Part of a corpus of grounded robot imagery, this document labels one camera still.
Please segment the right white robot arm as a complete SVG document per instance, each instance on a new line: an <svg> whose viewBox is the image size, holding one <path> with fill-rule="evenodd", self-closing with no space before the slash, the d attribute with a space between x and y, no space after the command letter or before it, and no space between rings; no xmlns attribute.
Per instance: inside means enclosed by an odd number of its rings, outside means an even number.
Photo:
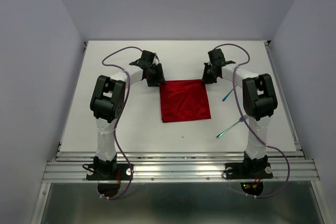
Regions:
<svg viewBox="0 0 336 224"><path fill-rule="evenodd" d="M269 74L256 74L242 68L250 62L250 55L241 46L236 47L247 55L247 60L242 63L227 61L222 50L216 47L208 52L209 62L204 64L202 82L213 84L217 78L231 81L238 112L247 114L246 119L241 116L248 128L244 160L237 166L230 165L233 174L253 177L266 173L271 176L266 138L270 118L278 106L275 88Z"/></svg>

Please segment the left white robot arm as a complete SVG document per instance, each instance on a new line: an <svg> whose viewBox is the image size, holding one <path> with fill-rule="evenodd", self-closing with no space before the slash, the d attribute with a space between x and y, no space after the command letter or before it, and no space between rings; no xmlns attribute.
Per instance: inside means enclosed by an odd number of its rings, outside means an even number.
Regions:
<svg viewBox="0 0 336 224"><path fill-rule="evenodd" d="M165 84L162 64L156 53L141 51L141 57L127 68L113 65L120 72L111 76L100 75L90 101L90 110L97 124L97 151L93 167L88 170L106 179L117 172L116 128L127 102L130 87L145 80L148 87Z"/></svg>

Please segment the red cloth napkin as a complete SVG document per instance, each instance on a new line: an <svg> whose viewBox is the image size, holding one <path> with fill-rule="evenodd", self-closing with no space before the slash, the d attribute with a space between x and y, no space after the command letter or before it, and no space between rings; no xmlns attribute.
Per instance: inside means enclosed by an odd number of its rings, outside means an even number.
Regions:
<svg viewBox="0 0 336 224"><path fill-rule="evenodd" d="M171 80L160 84L161 118L164 123L208 120L211 118L202 80Z"/></svg>

